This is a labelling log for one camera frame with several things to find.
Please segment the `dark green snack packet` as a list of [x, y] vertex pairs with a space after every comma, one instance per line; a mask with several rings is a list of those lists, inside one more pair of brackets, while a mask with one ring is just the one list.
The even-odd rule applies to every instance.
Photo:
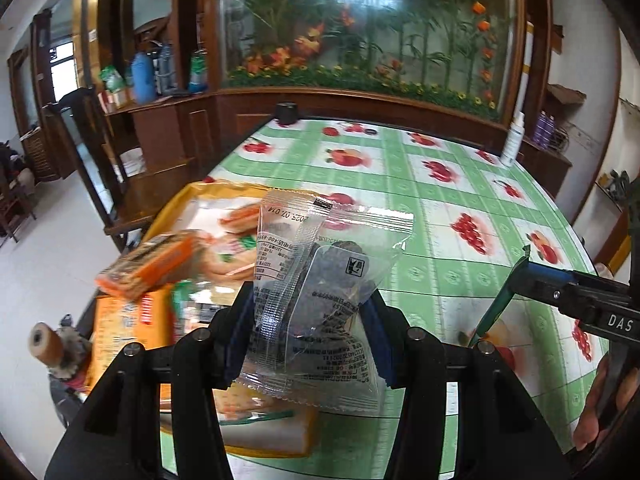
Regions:
[[497, 296], [492, 300], [487, 311], [483, 314], [474, 328], [468, 347], [474, 347], [489, 332], [498, 318], [503, 314], [514, 296], [524, 288], [524, 282], [529, 270], [530, 246], [523, 247], [523, 255], [514, 264], [506, 281], [501, 286]]

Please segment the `green long cracker pack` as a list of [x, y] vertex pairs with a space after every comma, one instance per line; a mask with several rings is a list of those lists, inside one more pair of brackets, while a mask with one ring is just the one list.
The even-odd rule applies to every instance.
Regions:
[[214, 283], [184, 280], [172, 286], [170, 300], [174, 314], [174, 341], [201, 327], [207, 327], [221, 309], [231, 307], [241, 282]]

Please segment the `yellow cheese biscuit pack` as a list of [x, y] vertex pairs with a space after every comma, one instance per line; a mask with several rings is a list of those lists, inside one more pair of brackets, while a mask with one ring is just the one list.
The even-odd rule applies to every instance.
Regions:
[[118, 352], [130, 342], [140, 342], [146, 350], [174, 343], [170, 285], [147, 292], [136, 301], [113, 296], [102, 296], [96, 300], [91, 363], [87, 374], [89, 390], [96, 385]]

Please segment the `clear packet dark snack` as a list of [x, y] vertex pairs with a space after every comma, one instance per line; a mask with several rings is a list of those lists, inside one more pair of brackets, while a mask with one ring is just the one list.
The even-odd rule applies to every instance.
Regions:
[[410, 212], [270, 191], [260, 203], [255, 322], [240, 383], [331, 412], [378, 414], [383, 386], [363, 306], [412, 230]]

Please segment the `slim orange cracker pack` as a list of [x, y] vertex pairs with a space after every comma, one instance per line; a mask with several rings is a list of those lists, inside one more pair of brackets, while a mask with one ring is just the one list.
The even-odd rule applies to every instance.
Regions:
[[164, 233], [120, 256], [94, 280], [99, 290], [125, 300], [136, 300], [190, 263], [206, 237], [198, 230]]

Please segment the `orange cracker pack barcode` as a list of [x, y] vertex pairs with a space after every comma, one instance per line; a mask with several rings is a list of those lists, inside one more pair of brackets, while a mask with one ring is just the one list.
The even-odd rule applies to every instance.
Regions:
[[253, 232], [257, 230], [259, 214], [260, 205], [258, 203], [248, 204], [229, 211], [218, 220], [218, 223], [221, 229], [227, 233]]

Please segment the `yellow cardboard tray box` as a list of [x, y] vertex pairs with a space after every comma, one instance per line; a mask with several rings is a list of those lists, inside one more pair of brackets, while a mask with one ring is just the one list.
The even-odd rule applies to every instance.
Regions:
[[[254, 278], [259, 203], [265, 185], [191, 183], [160, 212], [137, 248], [96, 276], [93, 388], [130, 342], [153, 350], [208, 326]], [[256, 458], [309, 455], [318, 413], [235, 382], [214, 401], [224, 445]]]

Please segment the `round cracker pack green ends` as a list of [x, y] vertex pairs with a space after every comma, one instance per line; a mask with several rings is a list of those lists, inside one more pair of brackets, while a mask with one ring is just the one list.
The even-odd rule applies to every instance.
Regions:
[[254, 278], [256, 258], [255, 233], [229, 233], [208, 243], [202, 253], [201, 268], [213, 281], [250, 281]]

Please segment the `green label square cracker pack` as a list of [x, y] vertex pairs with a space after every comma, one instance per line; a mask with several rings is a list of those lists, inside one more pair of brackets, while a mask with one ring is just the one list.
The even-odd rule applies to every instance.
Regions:
[[240, 384], [232, 384], [226, 390], [214, 389], [213, 396], [221, 425], [246, 425], [295, 414], [292, 404]]

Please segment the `green fruit pattern tablecloth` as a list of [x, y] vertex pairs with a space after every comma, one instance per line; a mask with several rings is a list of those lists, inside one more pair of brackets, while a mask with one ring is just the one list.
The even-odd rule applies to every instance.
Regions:
[[[381, 294], [411, 325], [443, 341], [465, 341], [530, 244], [532, 260], [593, 273], [578, 236], [553, 200], [518, 162], [502, 166], [493, 148], [471, 148], [416, 129], [345, 119], [274, 119], [249, 133], [207, 177], [300, 188], [343, 204], [411, 212], [412, 237]], [[208, 229], [248, 200], [204, 198], [204, 184], [176, 197], [160, 232]], [[514, 300], [489, 333], [554, 432], [562, 451], [577, 424], [606, 343], [532, 300]], [[237, 479], [381, 479], [404, 400], [386, 389], [380, 414], [320, 412], [318, 439], [302, 458], [229, 456]]]

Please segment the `brown thread spool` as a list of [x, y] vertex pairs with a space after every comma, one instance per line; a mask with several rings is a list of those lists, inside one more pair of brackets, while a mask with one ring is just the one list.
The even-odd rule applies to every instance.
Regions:
[[57, 367], [65, 360], [64, 342], [59, 330], [46, 323], [34, 325], [28, 336], [29, 353], [47, 367]]

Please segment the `wooden low cabinet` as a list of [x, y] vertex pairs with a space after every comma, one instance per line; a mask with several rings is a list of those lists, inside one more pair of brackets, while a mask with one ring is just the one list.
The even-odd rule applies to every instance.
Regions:
[[134, 127], [149, 169], [160, 169], [191, 159], [202, 174], [222, 159], [218, 110], [212, 94], [163, 98], [145, 105], [128, 105], [107, 114], [128, 118]]

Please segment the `small black cup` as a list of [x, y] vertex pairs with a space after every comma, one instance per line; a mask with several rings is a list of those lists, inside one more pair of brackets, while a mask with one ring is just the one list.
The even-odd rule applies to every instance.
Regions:
[[280, 102], [274, 111], [274, 119], [280, 127], [295, 125], [299, 121], [298, 107], [295, 102]]

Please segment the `floral glass partition screen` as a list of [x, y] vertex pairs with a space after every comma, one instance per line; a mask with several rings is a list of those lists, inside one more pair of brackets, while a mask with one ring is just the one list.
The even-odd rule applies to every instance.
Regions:
[[228, 87], [387, 94], [496, 122], [518, 0], [220, 0]]

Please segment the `green white bag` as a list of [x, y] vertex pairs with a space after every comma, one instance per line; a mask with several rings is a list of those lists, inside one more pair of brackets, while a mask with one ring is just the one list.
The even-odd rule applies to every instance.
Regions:
[[113, 65], [107, 65], [100, 71], [100, 78], [108, 92], [117, 93], [126, 88], [126, 81]]

